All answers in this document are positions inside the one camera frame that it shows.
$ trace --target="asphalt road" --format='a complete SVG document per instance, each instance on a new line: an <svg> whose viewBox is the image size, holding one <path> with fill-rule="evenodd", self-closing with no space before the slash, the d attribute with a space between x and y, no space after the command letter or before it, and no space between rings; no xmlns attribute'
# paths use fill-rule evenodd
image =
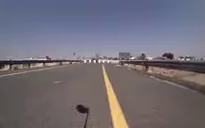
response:
<svg viewBox="0 0 205 128"><path fill-rule="evenodd" d="M105 65L130 128L205 128L205 96L124 67ZM101 64L74 64L0 77L0 128L111 128Z"/></svg>

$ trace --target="white lane line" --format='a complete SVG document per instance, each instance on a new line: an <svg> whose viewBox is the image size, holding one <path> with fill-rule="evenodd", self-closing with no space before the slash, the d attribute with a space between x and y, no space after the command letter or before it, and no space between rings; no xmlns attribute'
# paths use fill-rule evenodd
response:
<svg viewBox="0 0 205 128"><path fill-rule="evenodd" d="M59 84L61 81L54 81L53 84Z"/></svg>
<svg viewBox="0 0 205 128"><path fill-rule="evenodd" d="M149 77L152 78L152 79L155 79L157 81L160 81L160 82L163 82L163 83L167 83L167 84L173 85L175 87L182 88L182 89L185 89L185 90L190 90L190 91L194 92L193 90L191 90L191 89L189 89L187 87L184 87L183 85L176 84L176 83L173 83L173 82L170 82L170 81L167 81L167 80L162 80L162 79L159 79L159 78L154 77L154 76L149 76Z"/></svg>
<svg viewBox="0 0 205 128"><path fill-rule="evenodd" d="M15 76L15 75L19 75L19 74L26 74L26 73L31 73L31 72L39 72L39 71L44 71L44 70L49 70L49 69L54 69L54 68L66 67L66 66L67 65L58 66L58 67L43 68L43 69L36 69L36 70L30 70L30 71L23 71L23 72L11 73L11 74L4 74L4 75L0 75L0 78L8 77L8 76Z"/></svg>

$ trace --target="blue sky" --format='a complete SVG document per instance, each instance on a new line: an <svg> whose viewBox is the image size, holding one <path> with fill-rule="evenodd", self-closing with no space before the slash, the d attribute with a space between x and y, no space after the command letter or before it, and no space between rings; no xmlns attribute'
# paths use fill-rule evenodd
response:
<svg viewBox="0 0 205 128"><path fill-rule="evenodd" d="M205 0L0 0L0 59L205 57Z"/></svg>

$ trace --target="metal guardrail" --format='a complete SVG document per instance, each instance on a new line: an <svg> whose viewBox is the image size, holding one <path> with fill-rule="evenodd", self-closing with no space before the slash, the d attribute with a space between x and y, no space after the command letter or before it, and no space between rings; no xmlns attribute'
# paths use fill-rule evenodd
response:
<svg viewBox="0 0 205 128"><path fill-rule="evenodd" d="M176 61L176 60L129 60L120 61L120 63L154 66L168 69L178 69L205 73L205 61Z"/></svg>
<svg viewBox="0 0 205 128"><path fill-rule="evenodd" d="M0 60L2 65L36 64L36 63L59 63L59 62L81 62L81 60Z"/></svg>

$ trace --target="yellow line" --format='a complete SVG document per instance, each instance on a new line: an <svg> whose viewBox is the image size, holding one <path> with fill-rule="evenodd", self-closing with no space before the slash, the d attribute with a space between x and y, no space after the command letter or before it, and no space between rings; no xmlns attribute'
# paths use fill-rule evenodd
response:
<svg viewBox="0 0 205 128"><path fill-rule="evenodd" d="M125 119L124 113L121 110L121 106L112 88L111 82L108 78L104 65L102 65L102 69L103 69L104 82L105 82L107 96L108 96L109 105L110 105L113 127L114 128L128 128L129 126Z"/></svg>

